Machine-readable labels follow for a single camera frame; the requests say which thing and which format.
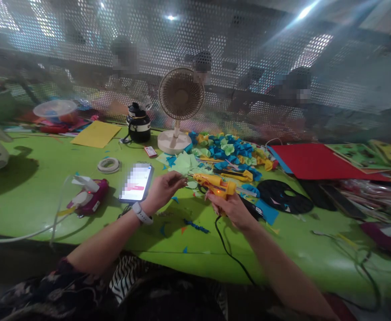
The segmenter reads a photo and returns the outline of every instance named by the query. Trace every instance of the tape roll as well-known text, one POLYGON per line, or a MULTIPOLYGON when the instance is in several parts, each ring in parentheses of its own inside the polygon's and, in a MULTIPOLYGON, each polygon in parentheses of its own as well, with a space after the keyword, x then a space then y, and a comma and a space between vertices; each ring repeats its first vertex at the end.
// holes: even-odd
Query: tape roll
POLYGON ((119 171, 119 160, 113 157, 102 159, 97 164, 97 169, 104 174, 112 174, 119 171))

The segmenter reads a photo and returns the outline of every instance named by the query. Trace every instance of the plastic container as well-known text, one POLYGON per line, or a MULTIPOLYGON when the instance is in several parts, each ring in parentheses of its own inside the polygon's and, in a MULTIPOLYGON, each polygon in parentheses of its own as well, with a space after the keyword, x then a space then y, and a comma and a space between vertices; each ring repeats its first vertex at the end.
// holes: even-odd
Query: plastic container
POLYGON ((38 117, 44 117, 54 124, 75 125, 78 122, 78 106, 71 100, 51 100, 33 109, 38 117))

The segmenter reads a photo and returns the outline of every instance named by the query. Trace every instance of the electric fan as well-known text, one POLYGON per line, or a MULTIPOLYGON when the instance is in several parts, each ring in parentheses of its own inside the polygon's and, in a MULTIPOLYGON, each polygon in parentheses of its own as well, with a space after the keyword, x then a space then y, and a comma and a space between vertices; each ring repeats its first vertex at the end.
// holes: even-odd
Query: electric fan
POLYGON ((191 69, 176 68, 163 78, 158 94, 161 108, 176 120, 174 130, 158 135, 158 147, 167 154, 180 154, 191 143, 191 138, 179 130, 180 122, 200 110, 204 101, 204 87, 201 81, 194 81, 191 69))

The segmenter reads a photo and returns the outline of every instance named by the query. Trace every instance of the black thermos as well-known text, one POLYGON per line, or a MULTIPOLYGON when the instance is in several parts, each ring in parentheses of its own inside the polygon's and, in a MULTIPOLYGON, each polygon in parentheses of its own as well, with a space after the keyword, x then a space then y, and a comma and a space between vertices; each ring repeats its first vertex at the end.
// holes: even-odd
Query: black thermos
POLYGON ((151 139, 151 120, 146 111, 140 109, 138 103, 128 106, 128 135, 122 139, 123 143, 145 143, 151 139))

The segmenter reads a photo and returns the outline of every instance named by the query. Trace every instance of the white watch strap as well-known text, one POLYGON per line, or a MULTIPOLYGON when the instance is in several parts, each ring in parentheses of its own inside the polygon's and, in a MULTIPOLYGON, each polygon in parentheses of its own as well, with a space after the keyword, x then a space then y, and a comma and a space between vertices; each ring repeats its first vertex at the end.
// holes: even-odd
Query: white watch strap
POLYGON ((139 220, 142 221, 143 224, 151 225, 152 223, 154 223, 154 220, 150 218, 148 215, 146 215, 146 213, 142 210, 139 202, 134 203, 132 209, 134 210, 136 216, 139 218, 139 220))

